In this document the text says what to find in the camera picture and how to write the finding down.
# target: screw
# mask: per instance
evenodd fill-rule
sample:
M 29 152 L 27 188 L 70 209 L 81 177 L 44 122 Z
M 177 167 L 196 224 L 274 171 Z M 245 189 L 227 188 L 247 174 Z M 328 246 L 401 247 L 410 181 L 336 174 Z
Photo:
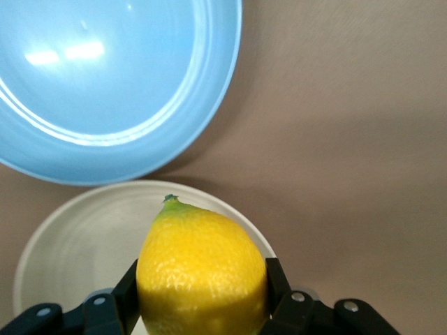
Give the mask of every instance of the screw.
M 104 298 L 104 297 L 99 297 L 99 298 L 96 298 L 96 299 L 93 301 L 93 304 L 95 304 L 95 305 L 101 305 L 101 304 L 104 304 L 104 302 L 105 302 L 105 298 Z
M 346 308 L 350 312 L 357 312 L 358 306 L 354 301 L 345 301 L 343 307 Z
M 305 296 L 301 292 L 292 293 L 292 299 L 296 302 L 303 302 L 304 300 L 306 300 Z
M 47 314 L 50 314 L 50 312 L 51 312 L 51 308 L 48 308 L 48 307 L 46 307 L 46 308 L 42 308 L 41 310 L 39 310 L 39 311 L 36 313 L 36 316 L 45 316 L 45 315 L 47 315 Z

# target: blue bowl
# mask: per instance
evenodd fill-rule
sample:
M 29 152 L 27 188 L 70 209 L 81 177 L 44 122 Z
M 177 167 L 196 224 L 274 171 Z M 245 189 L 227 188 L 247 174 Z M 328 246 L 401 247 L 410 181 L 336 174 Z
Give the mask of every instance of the blue bowl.
M 219 107 L 242 0 L 14 1 L 0 11 L 0 162 L 94 186 L 182 153 Z

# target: lemon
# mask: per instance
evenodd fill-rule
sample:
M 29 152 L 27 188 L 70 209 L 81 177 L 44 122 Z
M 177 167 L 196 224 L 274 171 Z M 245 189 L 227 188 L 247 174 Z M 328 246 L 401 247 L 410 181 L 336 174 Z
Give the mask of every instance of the lemon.
M 234 221 L 166 196 L 136 270 L 150 335 L 251 335 L 268 316 L 265 261 Z

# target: white plate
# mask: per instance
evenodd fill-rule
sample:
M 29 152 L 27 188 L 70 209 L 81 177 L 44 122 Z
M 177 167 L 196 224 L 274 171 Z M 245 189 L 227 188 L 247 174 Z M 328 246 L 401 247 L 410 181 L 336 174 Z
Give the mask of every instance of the white plate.
M 151 222 L 170 193 L 238 222 L 265 258 L 275 257 L 247 218 L 197 189 L 165 181 L 96 188 L 56 210 L 30 239 L 15 275 L 15 314 L 41 302 L 56 302 L 69 311 L 91 292 L 114 287 L 138 257 Z M 133 334 L 146 334 L 141 321 Z

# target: lemon peel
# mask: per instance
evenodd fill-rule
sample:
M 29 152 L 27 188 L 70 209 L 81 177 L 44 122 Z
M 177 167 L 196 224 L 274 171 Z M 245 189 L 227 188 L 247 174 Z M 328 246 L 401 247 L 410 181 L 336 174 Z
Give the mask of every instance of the lemon peel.
M 167 195 L 136 272 L 150 335 L 251 335 L 268 317 L 265 261 L 236 222 Z

